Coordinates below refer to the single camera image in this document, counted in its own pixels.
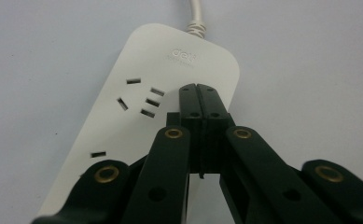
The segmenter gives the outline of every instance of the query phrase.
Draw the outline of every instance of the power cord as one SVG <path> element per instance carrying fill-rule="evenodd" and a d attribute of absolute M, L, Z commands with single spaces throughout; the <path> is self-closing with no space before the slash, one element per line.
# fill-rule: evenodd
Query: power cord
<path fill-rule="evenodd" d="M 201 1 L 190 0 L 190 7 L 192 9 L 192 21 L 188 25 L 187 33 L 204 39 L 206 28 L 204 22 L 202 21 Z"/>

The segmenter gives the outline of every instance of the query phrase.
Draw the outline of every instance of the extension cord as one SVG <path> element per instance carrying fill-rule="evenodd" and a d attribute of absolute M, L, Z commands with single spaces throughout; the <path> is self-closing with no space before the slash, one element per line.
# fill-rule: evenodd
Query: extension cord
<path fill-rule="evenodd" d="M 239 66 L 225 49 L 161 24 L 129 37 L 88 115 L 39 215 L 53 215 L 79 177 L 98 161 L 132 164 L 144 157 L 168 112 L 178 112 L 178 89 L 190 83 L 215 88 L 226 108 Z"/>

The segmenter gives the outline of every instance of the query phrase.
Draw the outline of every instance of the black mechanical arm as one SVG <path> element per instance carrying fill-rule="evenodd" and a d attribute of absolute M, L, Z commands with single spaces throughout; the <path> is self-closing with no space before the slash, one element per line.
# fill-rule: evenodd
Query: black mechanical arm
<path fill-rule="evenodd" d="M 363 224 L 363 181 L 330 161 L 288 166 L 254 130 L 236 126 L 214 88 L 179 90 L 148 155 L 100 161 L 65 205 L 33 224 L 185 223 L 189 174 L 220 174 L 235 223 Z"/>

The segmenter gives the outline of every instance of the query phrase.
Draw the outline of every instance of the cable strain relief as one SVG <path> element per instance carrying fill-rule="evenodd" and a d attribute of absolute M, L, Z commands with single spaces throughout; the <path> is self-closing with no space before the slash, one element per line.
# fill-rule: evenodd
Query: cable strain relief
<path fill-rule="evenodd" d="M 205 31 L 205 24 L 202 21 L 191 21 L 187 28 L 188 34 L 196 35 L 197 37 L 200 37 L 202 39 L 204 39 Z"/>

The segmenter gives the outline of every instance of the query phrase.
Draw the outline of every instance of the brass screw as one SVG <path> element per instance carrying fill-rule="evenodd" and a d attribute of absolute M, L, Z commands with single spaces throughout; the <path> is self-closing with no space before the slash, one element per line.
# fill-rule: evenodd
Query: brass screw
<path fill-rule="evenodd" d="M 179 129 L 169 129 L 164 133 L 164 135 L 168 138 L 180 138 L 182 136 L 182 132 Z"/>
<path fill-rule="evenodd" d="M 102 167 L 100 170 L 94 174 L 94 179 L 101 183 L 109 183 L 113 180 L 115 180 L 119 175 L 119 169 L 113 165 L 107 165 L 105 167 Z"/>
<path fill-rule="evenodd" d="M 244 129 L 236 129 L 233 132 L 233 134 L 239 138 L 250 138 L 251 137 L 251 132 L 249 132 L 248 130 L 244 130 Z"/>
<path fill-rule="evenodd" d="M 332 167 L 320 165 L 315 167 L 314 170 L 316 174 L 329 182 L 339 183 L 344 180 L 343 175 Z"/>

